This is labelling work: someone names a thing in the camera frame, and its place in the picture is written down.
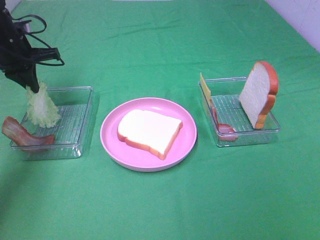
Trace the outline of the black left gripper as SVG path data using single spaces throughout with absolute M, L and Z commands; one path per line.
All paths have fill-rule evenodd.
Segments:
M 14 23 L 26 20 L 31 20 L 31 33 L 25 34 Z M 36 36 L 46 28 L 46 21 L 38 15 L 13 18 L 7 8 L 0 9 L 0 70 L 23 88 L 30 87 L 33 93 L 40 89 L 36 65 L 60 67 L 65 64 L 58 48 Z

